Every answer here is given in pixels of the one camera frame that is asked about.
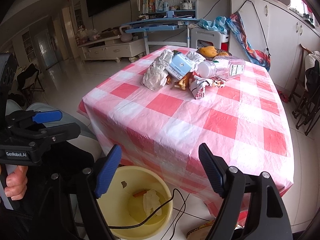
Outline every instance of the desk leg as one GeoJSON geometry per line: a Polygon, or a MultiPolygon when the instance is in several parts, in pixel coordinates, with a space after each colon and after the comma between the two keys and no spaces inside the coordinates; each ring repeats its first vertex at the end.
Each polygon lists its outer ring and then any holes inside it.
{"type": "Polygon", "coordinates": [[[189,25],[187,26],[187,48],[190,48],[190,29],[189,29],[189,25]]]}
{"type": "Polygon", "coordinates": [[[150,54],[149,45],[148,45],[148,36],[147,32],[143,32],[144,46],[146,47],[146,55],[150,54]]]}

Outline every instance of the yellow trash bin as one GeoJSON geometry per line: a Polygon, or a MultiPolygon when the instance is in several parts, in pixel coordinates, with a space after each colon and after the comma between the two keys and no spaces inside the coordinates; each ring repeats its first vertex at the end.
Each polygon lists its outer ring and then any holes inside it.
{"type": "MultiPolygon", "coordinates": [[[[171,198],[166,183],[154,172],[138,166],[124,166],[116,170],[110,187],[98,199],[101,212],[109,226],[132,226],[147,218],[143,209],[143,195],[133,195],[143,190],[153,189],[161,204],[171,198]]],[[[162,215],[154,215],[144,225],[130,229],[111,229],[119,238],[142,240],[152,237],[164,229],[169,222],[173,201],[162,209],[162,215]]]]}

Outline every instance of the blue desk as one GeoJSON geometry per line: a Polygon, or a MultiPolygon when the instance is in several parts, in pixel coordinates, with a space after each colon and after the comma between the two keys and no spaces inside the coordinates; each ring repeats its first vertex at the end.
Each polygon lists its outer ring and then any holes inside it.
{"type": "Polygon", "coordinates": [[[149,45],[172,45],[181,47],[190,47],[190,29],[189,24],[197,23],[199,20],[194,18],[159,18],[148,19],[136,22],[130,22],[124,25],[130,25],[130,29],[126,30],[126,33],[138,33],[143,32],[143,39],[146,47],[146,54],[149,54],[149,45]],[[148,41],[147,32],[157,31],[174,31],[180,28],[180,26],[187,26],[187,42],[175,42],[175,41],[148,41]]]}

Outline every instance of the tv stand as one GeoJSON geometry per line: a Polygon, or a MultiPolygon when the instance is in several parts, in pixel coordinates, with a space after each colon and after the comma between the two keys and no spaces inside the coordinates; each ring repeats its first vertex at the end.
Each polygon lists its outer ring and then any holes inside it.
{"type": "Polygon", "coordinates": [[[137,57],[143,57],[145,51],[144,40],[122,42],[120,35],[90,41],[78,46],[81,60],[108,60],[117,62],[122,57],[128,57],[134,62],[137,57]]]}

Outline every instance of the kettlebell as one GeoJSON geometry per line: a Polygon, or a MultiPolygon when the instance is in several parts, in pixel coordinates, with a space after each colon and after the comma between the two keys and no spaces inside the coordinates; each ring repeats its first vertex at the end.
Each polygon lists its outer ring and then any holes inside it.
{"type": "Polygon", "coordinates": [[[132,40],[132,37],[133,37],[132,33],[126,33],[122,30],[123,28],[127,28],[127,27],[130,27],[130,25],[124,25],[119,28],[119,31],[121,33],[120,39],[122,42],[129,42],[132,40]]]}

